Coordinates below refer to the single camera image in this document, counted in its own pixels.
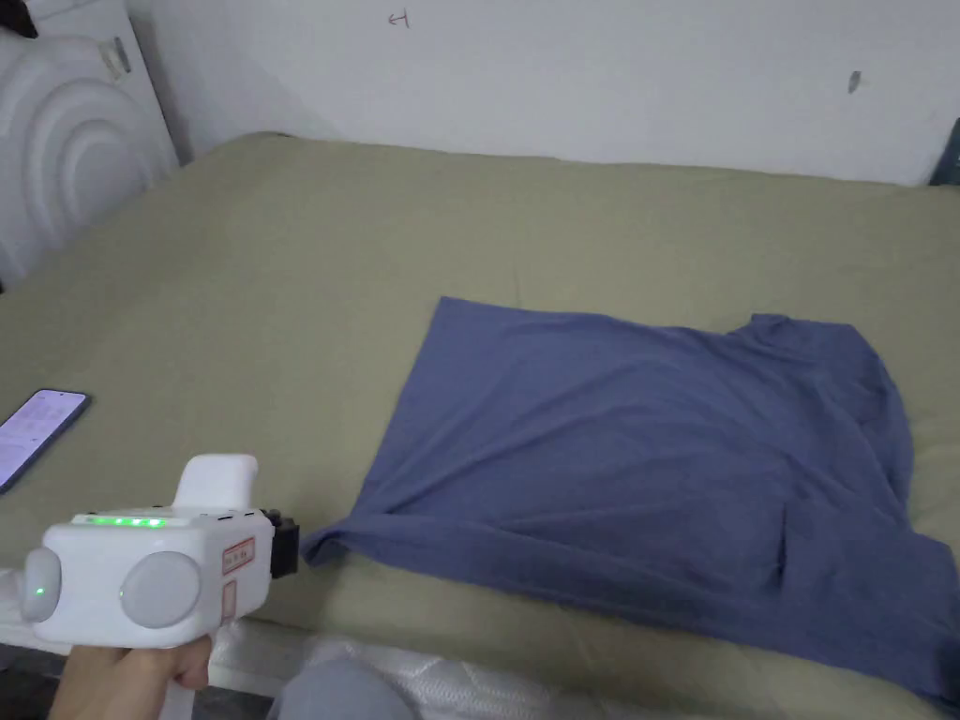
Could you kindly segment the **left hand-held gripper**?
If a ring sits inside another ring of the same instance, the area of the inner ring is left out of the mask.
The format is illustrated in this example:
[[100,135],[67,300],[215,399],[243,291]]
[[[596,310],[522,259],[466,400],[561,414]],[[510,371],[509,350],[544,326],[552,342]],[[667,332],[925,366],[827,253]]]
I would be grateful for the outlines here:
[[[71,646],[171,649],[261,608],[298,567],[301,529],[252,499],[249,455],[199,455],[172,502],[80,513],[26,557],[24,620]],[[158,719],[190,719],[196,691],[168,684]]]

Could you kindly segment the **person's left hand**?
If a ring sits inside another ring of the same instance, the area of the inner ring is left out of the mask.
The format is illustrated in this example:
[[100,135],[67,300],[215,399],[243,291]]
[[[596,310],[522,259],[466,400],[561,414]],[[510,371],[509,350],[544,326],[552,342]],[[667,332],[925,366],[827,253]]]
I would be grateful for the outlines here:
[[208,684],[213,640],[171,649],[75,646],[56,689],[51,719],[158,719],[169,683],[190,691]]

